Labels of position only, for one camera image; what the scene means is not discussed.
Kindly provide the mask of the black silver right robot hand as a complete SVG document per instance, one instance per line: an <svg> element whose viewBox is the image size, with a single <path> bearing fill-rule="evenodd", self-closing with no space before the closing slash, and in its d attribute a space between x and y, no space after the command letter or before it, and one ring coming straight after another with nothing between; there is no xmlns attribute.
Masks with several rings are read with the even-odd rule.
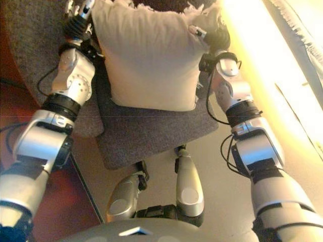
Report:
<svg viewBox="0 0 323 242"><path fill-rule="evenodd" d="M189 32L206 44L211 53L219 50L227 50L230 47L231 39L226 25L219 25L216 30L204 30L196 25L189 25Z"/></svg>

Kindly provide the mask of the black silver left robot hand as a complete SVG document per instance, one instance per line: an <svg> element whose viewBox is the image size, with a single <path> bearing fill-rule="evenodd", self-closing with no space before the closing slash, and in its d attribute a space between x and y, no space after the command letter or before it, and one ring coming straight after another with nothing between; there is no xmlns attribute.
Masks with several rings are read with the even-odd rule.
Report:
<svg viewBox="0 0 323 242"><path fill-rule="evenodd" d="M63 32L67 39L86 41L92 35L90 16L94 8L95 0L83 1L81 5L75 1L65 3L65 22Z"/></svg>

